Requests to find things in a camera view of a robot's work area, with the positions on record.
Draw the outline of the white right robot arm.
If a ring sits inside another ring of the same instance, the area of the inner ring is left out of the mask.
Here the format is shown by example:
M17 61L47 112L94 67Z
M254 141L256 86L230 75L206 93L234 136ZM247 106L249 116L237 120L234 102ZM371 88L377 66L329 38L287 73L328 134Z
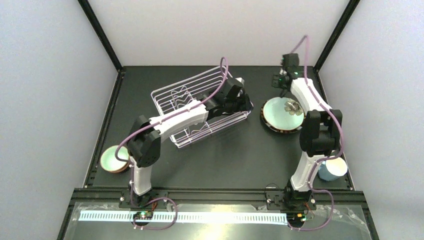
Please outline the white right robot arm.
M309 201L322 162L332 160L332 153L342 149L343 115L324 101L306 68L300 73L297 53L282 55L281 70L273 76L271 85L284 94L294 95L305 113L299 136L302 154L296 171L283 190L284 205L295 209Z

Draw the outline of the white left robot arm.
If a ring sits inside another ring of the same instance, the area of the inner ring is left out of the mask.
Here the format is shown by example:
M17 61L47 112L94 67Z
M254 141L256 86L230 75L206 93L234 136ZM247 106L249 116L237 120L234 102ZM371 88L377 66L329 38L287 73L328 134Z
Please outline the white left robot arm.
M141 207L145 194L152 189L153 165L160 158L165 139L192 125L252 109L244 79L228 77L214 91L201 95L199 100L191 100L177 110L150 119L139 116L133 124L133 132L124 141L131 166L131 206Z

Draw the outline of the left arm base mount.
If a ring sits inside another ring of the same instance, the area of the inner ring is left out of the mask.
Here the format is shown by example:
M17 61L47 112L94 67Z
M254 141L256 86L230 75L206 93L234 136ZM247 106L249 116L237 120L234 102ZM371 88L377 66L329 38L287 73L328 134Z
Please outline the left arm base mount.
M169 198L169 193L163 190L149 190L143 195L137 195L127 188L120 192L119 208L135 210L138 213L130 214L130 223L135 229L140 230L165 230L170 228L176 223L175 217L168 225L161 227L152 227L149 222L139 222L136 220L151 220L154 216L154 209L157 207L166 207L168 204L174 205L174 202Z

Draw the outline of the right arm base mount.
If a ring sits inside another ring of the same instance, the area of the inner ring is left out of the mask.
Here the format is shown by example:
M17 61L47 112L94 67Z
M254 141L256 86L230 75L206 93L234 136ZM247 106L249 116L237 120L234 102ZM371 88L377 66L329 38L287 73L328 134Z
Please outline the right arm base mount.
M264 196L266 208L286 214L287 222L294 228L301 228L307 221L315 217L317 209L311 191L298 192L291 187L279 188L268 186L265 188Z

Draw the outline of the white wire dish rack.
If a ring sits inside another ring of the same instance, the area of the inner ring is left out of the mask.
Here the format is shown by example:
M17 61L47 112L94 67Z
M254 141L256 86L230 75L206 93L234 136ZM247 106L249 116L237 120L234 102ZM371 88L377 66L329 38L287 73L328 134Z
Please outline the white wire dish rack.
M149 122L178 147L194 143L248 117L253 109L242 78L233 78L225 66L154 90L159 116Z

